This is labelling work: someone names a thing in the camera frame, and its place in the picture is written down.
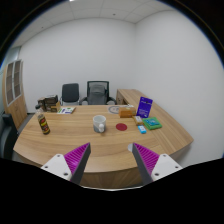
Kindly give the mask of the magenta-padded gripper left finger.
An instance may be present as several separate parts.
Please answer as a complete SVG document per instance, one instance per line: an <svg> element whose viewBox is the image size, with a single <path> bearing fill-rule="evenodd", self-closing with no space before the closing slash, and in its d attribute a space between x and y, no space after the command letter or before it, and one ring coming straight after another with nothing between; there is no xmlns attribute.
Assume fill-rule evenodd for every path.
<svg viewBox="0 0 224 224"><path fill-rule="evenodd" d="M42 169L79 185L90 153L91 146L86 143L65 155L56 154L42 166Z"/></svg>

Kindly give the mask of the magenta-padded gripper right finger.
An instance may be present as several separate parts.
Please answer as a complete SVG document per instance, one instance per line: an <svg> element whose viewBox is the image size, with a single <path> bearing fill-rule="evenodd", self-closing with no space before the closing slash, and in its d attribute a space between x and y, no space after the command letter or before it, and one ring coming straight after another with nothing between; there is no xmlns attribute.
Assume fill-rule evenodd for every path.
<svg viewBox="0 0 224 224"><path fill-rule="evenodd" d="M137 143L132 145L132 153L138 165L144 185L182 169L182 167L169 155L159 155Z"/></svg>

